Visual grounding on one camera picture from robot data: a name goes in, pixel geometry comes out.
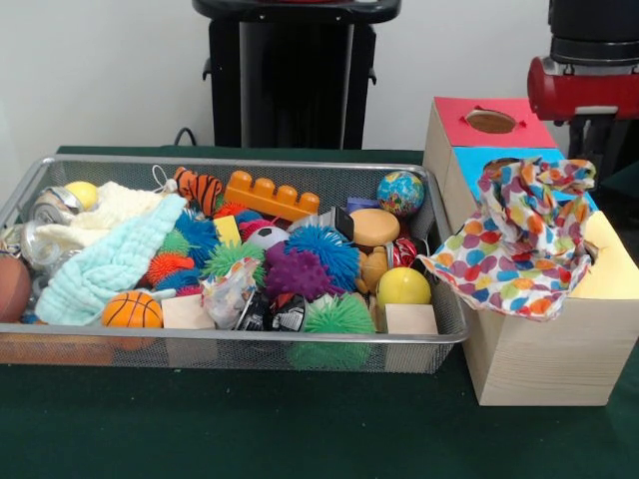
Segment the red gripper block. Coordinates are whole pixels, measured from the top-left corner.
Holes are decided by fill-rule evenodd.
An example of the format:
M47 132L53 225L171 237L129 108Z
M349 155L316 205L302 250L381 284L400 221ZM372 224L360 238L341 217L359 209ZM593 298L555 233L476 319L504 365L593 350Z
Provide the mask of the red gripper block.
M597 121L596 160L617 158L617 120L638 119L638 74L575 74L550 57L533 58L527 75L530 109L543 121L570 122L569 159L584 159L586 117Z

